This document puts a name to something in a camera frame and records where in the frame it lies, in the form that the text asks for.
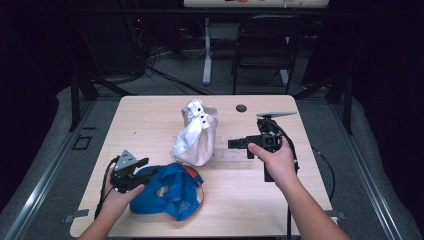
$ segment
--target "dark background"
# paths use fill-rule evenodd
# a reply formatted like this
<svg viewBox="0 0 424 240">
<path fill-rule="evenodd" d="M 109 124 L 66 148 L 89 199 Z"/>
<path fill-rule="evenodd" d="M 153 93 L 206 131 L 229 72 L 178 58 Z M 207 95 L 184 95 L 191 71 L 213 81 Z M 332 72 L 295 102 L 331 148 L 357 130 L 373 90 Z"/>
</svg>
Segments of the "dark background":
<svg viewBox="0 0 424 240">
<path fill-rule="evenodd" d="M 177 2 L 166 4 L 178 6 Z M 324 21 L 304 83 L 322 81 L 349 70 L 354 79 L 354 96 L 365 109 L 384 170 L 423 233 L 424 221 L 420 216 L 424 214 L 424 3 L 385 1 L 384 5 L 371 7 L 366 4 L 347 0 L 331 3 L 330 12 L 373 10 L 378 18 L 365 23 Z M 92 57 L 92 51 L 97 50 L 88 49 L 86 39 L 66 17 L 60 16 L 67 31 L 57 32 L 50 18 L 40 10 L 42 6 L 38 1 L 1 3 L 2 209 L 25 176 L 51 126 L 58 106 L 56 94 L 70 85 L 76 66 L 69 52 L 77 53 L 80 64 L 93 72 L 100 71 L 102 65 Z M 158 31 L 159 40 L 178 51 L 179 40 L 171 40 L 175 34 L 165 31 L 167 35 L 160 30 L 170 19 L 158 19 L 162 20 L 151 21 L 150 30 Z M 174 27 L 167 27 L 175 29 L 180 20 L 173 21 Z M 116 31 L 122 30 L 119 26 L 126 26 L 112 25 Z M 114 65 L 112 59 L 116 56 L 109 56 L 106 59 L 111 62 L 106 65 L 116 66 L 115 71 L 121 73 L 142 71 L 140 52 L 134 50 L 131 35 L 126 37 L 129 40 L 118 39 L 118 45 L 132 60 L 127 65 Z M 98 42 L 97 47 L 105 44 L 116 46 L 109 39 Z"/>
</svg>

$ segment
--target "black chair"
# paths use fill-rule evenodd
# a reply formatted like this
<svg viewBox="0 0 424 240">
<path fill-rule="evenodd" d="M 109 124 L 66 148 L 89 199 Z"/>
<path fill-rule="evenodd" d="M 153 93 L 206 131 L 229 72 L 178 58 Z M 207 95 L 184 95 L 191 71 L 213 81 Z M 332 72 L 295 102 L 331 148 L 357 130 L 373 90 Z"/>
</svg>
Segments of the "black chair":
<svg viewBox="0 0 424 240">
<path fill-rule="evenodd" d="M 238 68 L 274 69 L 276 73 L 287 70 L 289 77 L 284 92 L 287 94 L 307 27 L 307 21 L 299 16 L 260 14 L 244 20 L 238 28 L 231 70 L 233 94 L 236 94 Z"/>
</svg>

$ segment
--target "crumpled white bag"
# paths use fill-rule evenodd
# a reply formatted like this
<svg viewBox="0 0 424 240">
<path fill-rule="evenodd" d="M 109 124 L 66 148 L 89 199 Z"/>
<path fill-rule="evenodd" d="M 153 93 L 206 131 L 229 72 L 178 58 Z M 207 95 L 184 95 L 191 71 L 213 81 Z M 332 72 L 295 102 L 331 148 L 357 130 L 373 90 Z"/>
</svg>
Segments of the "crumpled white bag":
<svg viewBox="0 0 424 240">
<path fill-rule="evenodd" d="M 173 147 L 177 162 L 202 166 L 208 162 L 214 152 L 218 111 L 193 99 L 181 109 L 185 128 L 178 134 Z"/>
</svg>

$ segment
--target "handheld controller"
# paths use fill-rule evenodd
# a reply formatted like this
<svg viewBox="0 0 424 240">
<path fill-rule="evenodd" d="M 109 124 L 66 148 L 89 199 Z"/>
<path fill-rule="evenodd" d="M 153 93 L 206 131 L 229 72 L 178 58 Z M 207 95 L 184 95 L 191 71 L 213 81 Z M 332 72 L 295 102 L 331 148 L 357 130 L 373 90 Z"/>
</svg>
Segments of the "handheld controller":
<svg viewBox="0 0 424 240">
<path fill-rule="evenodd" d="M 121 193 L 126 193 L 140 184 L 147 184 L 150 178 L 156 174 L 159 167 L 141 175 L 134 175 L 134 170 L 149 163 L 148 158 L 137 160 L 131 153 L 124 150 L 121 156 L 118 156 L 118 162 L 112 171 L 111 184 Z"/>
<path fill-rule="evenodd" d="M 249 143 L 255 143 L 258 146 L 261 146 L 268 152 L 275 152 L 279 150 L 283 144 L 282 137 L 284 136 L 287 139 L 287 142 L 290 145 L 290 149 L 293 152 L 293 157 L 295 161 L 295 170 L 299 169 L 297 164 L 296 151 L 294 148 L 293 141 L 287 136 L 284 130 L 274 121 L 272 117 L 286 116 L 296 114 L 296 112 L 270 112 L 270 113 L 259 113 L 256 116 L 262 117 L 258 118 L 257 125 L 259 128 L 260 135 L 247 136 L 245 138 L 228 140 L 229 149 L 247 149 L 247 158 L 252 159 L 254 155 L 249 151 L 247 145 Z M 264 180 L 265 182 L 274 182 L 274 179 L 269 174 L 266 166 L 264 164 Z"/>
</svg>

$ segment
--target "black handle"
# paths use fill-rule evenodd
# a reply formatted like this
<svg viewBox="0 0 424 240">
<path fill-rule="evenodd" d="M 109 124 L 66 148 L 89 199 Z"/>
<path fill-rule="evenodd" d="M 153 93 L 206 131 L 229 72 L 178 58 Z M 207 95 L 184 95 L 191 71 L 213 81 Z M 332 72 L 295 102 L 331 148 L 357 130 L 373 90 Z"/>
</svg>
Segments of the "black handle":
<svg viewBox="0 0 424 240">
<path fill-rule="evenodd" d="M 275 182 L 274 178 L 271 177 L 271 175 L 268 172 L 268 169 L 266 169 L 266 165 L 264 163 L 264 179 L 265 182 Z"/>
</svg>

